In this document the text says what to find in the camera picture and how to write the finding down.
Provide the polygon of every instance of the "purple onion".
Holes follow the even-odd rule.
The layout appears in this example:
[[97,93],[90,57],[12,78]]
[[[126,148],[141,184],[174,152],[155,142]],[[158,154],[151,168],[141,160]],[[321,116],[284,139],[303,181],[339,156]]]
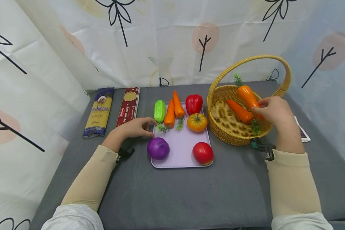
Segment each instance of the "purple onion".
[[161,137],[155,137],[148,142],[147,152],[152,159],[163,160],[170,153],[169,144]]

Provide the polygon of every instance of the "forearm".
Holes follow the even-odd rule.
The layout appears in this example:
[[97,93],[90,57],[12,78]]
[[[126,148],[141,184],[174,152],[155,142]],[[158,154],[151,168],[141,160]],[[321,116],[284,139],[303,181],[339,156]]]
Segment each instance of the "forearm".
[[305,152],[300,129],[295,119],[275,124],[277,130],[276,149],[283,152],[303,154]]
[[317,188],[298,125],[287,124],[277,128],[277,131],[274,160],[266,161],[273,217],[321,212]]
[[105,193],[112,170],[115,168],[123,138],[111,135],[112,141],[99,145],[90,160],[75,178],[61,205],[85,204],[97,211]]

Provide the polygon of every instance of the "basket handle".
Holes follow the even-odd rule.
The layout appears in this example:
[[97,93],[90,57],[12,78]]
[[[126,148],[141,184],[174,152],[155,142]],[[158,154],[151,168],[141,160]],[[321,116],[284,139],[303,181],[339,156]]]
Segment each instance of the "basket handle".
[[218,77],[212,82],[210,89],[208,91],[208,96],[207,96],[207,108],[208,112],[210,112],[211,106],[212,106],[212,97],[215,92],[215,89],[219,82],[233,69],[237,68],[238,66],[247,63],[248,61],[253,61],[257,59],[262,59],[262,58],[271,58],[278,60],[284,65],[285,67],[285,78],[284,81],[281,83],[280,87],[272,94],[272,96],[279,96],[282,97],[286,93],[286,91],[289,89],[290,83],[291,83],[291,70],[289,64],[281,57],[279,56],[274,56],[274,55],[258,55],[258,56],[252,56],[250,58],[243,59],[241,61],[238,61],[237,63],[229,66],[226,70],[220,73]]

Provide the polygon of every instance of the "table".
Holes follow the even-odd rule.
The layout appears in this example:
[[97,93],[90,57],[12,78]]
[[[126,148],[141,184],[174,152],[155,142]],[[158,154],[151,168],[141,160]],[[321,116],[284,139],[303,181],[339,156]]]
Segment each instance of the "table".
[[[261,97],[277,89],[276,82],[248,82]],[[181,100],[189,94],[206,97],[210,85],[142,88],[138,117],[151,116],[155,101],[170,101],[176,90]],[[124,89],[117,89],[107,125],[109,133],[116,124]],[[288,100],[299,123],[312,139],[305,143],[311,171],[328,220],[345,218],[345,161],[294,101]],[[81,137],[92,102],[83,115],[73,139],[47,189],[30,230],[38,230],[52,217],[69,186],[104,138]],[[155,169],[146,152],[148,140],[134,138],[135,153],[118,164],[110,177],[99,215],[105,230],[124,229],[212,229],[269,226],[272,219],[265,154],[250,146],[231,146],[211,131],[209,137],[215,160],[207,168]],[[275,142],[272,130],[262,140]]]

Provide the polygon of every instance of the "fake vegetable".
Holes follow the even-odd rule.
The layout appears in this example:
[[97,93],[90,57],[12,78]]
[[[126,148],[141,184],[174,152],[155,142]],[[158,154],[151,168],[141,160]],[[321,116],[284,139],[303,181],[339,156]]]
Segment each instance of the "fake vegetable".
[[155,103],[155,115],[154,119],[157,123],[162,123],[165,119],[166,107],[162,100],[158,100]]
[[174,111],[173,100],[170,100],[170,104],[167,107],[167,113],[164,119],[164,124],[168,128],[173,128],[175,124],[175,111]]
[[240,104],[233,100],[227,100],[227,103],[243,123],[249,124],[250,121],[253,120],[252,114],[250,114],[250,112],[248,112],[245,108],[241,107]]
[[253,119],[251,122],[251,125],[252,125],[252,132],[254,136],[259,136],[262,133],[262,131],[258,125],[258,122]]
[[166,133],[167,131],[170,130],[170,128],[168,126],[164,126],[161,123],[158,123],[156,128],[157,128],[157,131],[159,131],[160,133]]
[[184,111],[184,108],[180,104],[180,99],[178,97],[178,93],[176,92],[176,90],[173,92],[172,99],[173,99],[173,104],[174,104],[175,117],[179,119],[176,130],[181,130],[184,125],[183,121],[185,117],[185,111]]
[[198,94],[189,95],[185,100],[185,107],[187,107],[187,114],[190,116],[194,113],[199,113],[203,105],[203,99]]
[[202,132],[207,127],[207,118],[201,113],[195,113],[189,116],[187,125],[193,132]]
[[165,139],[155,137],[148,142],[147,152],[152,159],[163,160],[168,157],[170,153],[170,146]]
[[198,142],[193,147],[193,156],[202,165],[209,165],[213,161],[213,151],[209,144]]
[[[237,73],[234,74],[235,84],[238,86],[238,94],[241,99],[244,100],[245,104],[247,104],[249,109],[253,107],[259,107],[257,99],[255,98],[252,90],[249,86],[243,85],[243,80],[239,77]],[[264,120],[264,117],[261,114],[257,114],[257,117]]]

